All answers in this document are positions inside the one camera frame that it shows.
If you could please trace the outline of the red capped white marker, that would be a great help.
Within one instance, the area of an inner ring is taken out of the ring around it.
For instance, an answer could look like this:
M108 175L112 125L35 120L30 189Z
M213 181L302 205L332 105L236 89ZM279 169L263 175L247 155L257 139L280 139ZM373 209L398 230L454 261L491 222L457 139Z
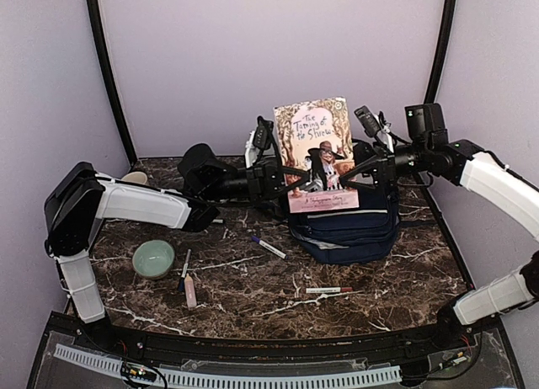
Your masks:
M333 293L345 293L351 292L352 287L309 287L305 289L307 294L333 294Z

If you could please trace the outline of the navy blue student backpack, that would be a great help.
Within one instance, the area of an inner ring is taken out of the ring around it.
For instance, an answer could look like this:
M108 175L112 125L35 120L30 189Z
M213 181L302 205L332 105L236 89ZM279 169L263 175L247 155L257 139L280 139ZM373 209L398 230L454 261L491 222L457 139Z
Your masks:
M400 194L394 186L362 189L360 207L290 214L291 235L321 264L366 264L385 258L397 241Z

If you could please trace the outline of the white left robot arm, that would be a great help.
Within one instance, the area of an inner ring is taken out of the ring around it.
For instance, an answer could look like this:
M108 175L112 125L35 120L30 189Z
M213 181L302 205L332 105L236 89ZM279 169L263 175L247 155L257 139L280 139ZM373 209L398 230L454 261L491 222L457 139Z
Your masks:
M205 143L192 146L178 165L183 188L159 189L98 173L78 163L45 200L45 251L57 263L64 289L85 336L101 352L119 344L89 260L90 234L97 220L119 219L201 232L222 207L256 206L306 183L308 172L283 165L280 157L256 158L247 168L218 159Z

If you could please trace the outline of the pink illustrated paperback book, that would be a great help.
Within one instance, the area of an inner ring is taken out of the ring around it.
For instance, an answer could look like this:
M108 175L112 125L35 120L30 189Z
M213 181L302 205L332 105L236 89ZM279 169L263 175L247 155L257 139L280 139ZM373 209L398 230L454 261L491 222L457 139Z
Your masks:
M292 214L354 210L355 189L339 178L355 166L346 99L333 97L274 108L283 165L308 173L287 193Z

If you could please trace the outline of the purple capped white marker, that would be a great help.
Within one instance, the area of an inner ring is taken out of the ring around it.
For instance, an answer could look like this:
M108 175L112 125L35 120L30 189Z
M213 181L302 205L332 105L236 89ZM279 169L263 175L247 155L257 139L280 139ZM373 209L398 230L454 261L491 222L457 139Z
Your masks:
M251 240L255 243L257 243L259 246L261 246L262 248L270 251L271 253L273 253L274 255L278 256L279 258L282 258L284 260L287 260L288 259L288 255L285 254L284 252L282 252L281 250L279 250L278 248L270 245L269 243L267 243L266 241L260 239L259 237L256 237L256 236L251 236Z

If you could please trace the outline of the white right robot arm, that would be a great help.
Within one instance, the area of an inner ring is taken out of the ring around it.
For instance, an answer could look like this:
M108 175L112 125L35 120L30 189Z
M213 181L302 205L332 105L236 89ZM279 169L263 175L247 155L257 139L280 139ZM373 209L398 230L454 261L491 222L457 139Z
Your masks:
M538 188L504 164L490 149L468 139L450 141L438 103L410 105L405 109L409 139L393 135L382 115L365 106L354 115L365 134L375 140L374 154L341 176L341 182L358 189L359 173L372 177L373 185L396 183L400 178L425 173L477 196L463 221L456 219L467 201L457 198L450 205L450 224L464 228L473 221L480 236L486 235L492 209L501 210L511 225L520 225L538 238ZM473 288L447 302L438 312L438 325L430 331L430 343L438 350L449 349L462 336L462 328L488 317L522 312L538 303L538 256L504 276Z

